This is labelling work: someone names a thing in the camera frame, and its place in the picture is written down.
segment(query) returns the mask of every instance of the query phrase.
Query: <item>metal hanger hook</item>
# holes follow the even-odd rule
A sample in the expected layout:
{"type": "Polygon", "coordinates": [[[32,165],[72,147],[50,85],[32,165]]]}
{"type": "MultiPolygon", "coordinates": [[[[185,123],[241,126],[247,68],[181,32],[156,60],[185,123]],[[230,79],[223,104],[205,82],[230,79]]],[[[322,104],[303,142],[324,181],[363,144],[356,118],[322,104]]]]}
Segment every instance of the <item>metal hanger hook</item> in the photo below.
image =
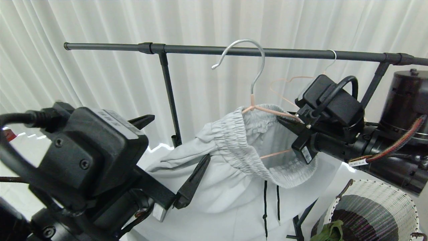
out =
{"type": "Polygon", "coordinates": [[[237,45],[238,43],[242,43],[242,42],[250,42],[250,43],[254,44],[259,49],[259,51],[262,55],[262,64],[260,65],[260,71],[258,72],[258,74],[256,75],[256,77],[253,80],[253,83],[251,84],[251,94],[253,94],[254,93],[254,85],[256,84],[257,79],[260,77],[260,75],[263,72],[263,69],[265,68],[265,51],[263,50],[262,46],[259,43],[257,43],[256,41],[254,41],[252,39],[240,39],[240,40],[236,40],[235,42],[231,43],[229,46],[227,46],[226,49],[224,49],[224,51],[221,54],[221,57],[218,60],[217,64],[213,65],[211,67],[211,69],[216,69],[218,66],[220,66],[221,62],[223,61],[224,57],[226,56],[226,54],[230,50],[230,48],[232,48],[233,46],[237,45]]]}
{"type": "Polygon", "coordinates": [[[332,66],[332,65],[334,64],[334,62],[336,62],[336,60],[337,60],[337,54],[336,54],[336,51],[331,50],[331,49],[327,49],[327,50],[332,51],[332,52],[334,53],[334,60],[333,60],[333,62],[331,62],[331,64],[329,64],[329,65],[324,69],[323,74],[325,74],[325,72],[327,71],[327,69],[328,69],[330,66],[332,66]]]}

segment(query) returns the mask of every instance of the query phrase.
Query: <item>black drawstring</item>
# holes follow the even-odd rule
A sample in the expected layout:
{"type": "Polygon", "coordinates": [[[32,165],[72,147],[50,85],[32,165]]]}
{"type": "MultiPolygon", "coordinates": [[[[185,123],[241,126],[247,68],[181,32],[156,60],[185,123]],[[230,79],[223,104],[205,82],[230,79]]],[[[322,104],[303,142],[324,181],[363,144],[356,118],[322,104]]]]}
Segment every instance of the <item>black drawstring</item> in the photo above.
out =
{"type": "Polygon", "coordinates": [[[278,221],[281,220],[281,218],[279,217],[279,186],[276,186],[276,200],[278,201],[277,206],[276,206],[276,211],[278,212],[278,221]]]}
{"type": "Polygon", "coordinates": [[[268,223],[266,222],[266,218],[268,217],[268,207],[266,204],[266,192],[268,191],[268,184],[267,183],[268,183],[268,181],[265,181],[265,196],[264,196],[264,198],[265,198],[265,214],[263,215],[263,220],[265,221],[266,240],[268,240],[268,236],[267,236],[267,234],[268,234],[268,227],[267,227],[268,223]]]}

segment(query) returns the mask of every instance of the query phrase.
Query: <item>laundry basket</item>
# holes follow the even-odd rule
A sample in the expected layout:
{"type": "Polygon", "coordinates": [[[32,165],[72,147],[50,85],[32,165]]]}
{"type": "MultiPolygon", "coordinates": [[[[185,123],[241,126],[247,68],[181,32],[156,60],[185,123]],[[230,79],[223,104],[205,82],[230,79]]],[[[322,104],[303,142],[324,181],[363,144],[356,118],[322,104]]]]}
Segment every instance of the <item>laundry basket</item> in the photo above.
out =
{"type": "Polygon", "coordinates": [[[401,190],[372,180],[350,180],[312,229],[341,220],[346,241],[415,241],[419,217],[412,199],[401,190]]]}

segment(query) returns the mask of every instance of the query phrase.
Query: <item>curtain fold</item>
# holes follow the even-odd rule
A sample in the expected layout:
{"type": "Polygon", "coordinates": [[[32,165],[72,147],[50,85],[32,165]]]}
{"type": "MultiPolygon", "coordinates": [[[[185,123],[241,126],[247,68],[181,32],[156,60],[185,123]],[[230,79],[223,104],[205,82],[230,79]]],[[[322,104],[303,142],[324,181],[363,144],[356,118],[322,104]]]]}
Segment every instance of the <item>curtain fold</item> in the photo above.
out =
{"type": "MultiPolygon", "coordinates": [[[[66,51],[64,42],[227,46],[250,38],[266,48],[404,52],[428,57],[428,1],[423,0],[13,0],[0,1],[0,9],[1,113],[38,110],[62,100],[74,107],[114,110],[126,119],[155,114],[155,122],[144,129],[152,148],[159,143],[172,145],[174,134],[158,56],[66,51]]],[[[213,71],[211,65],[218,57],[168,55],[184,142],[205,123],[250,102],[250,83],[260,59],[227,56],[213,71]]],[[[330,63],[267,58],[255,87],[256,102],[295,111],[269,90],[270,82],[317,76],[330,63]]],[[[356,76],[361,99],[376,67],[376,63],[338,60],[326,74],[336,82],[356,76]]],[[[411,67],[389,68],[367,106],[367,120],[379,120],[393,72],[411,67]]],[[[276,82],[273,88],[293,101],[310,81],[276,82]]],[[[37,133],[19,125],[13,129],[37,133]]]]}

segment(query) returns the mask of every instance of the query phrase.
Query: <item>green cloth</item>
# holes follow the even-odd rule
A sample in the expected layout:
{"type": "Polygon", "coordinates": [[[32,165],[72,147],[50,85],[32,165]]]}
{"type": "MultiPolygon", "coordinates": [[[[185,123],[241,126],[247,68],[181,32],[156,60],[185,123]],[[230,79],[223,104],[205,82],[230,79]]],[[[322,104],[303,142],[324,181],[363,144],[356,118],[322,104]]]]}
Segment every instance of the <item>green cloth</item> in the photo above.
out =
{"type": "Polygon", "coordinates": [[[340,220],[324,225],[321,233],[313,236],[311,241],[344,241],[342,225],[343,222],[340,220]]]}

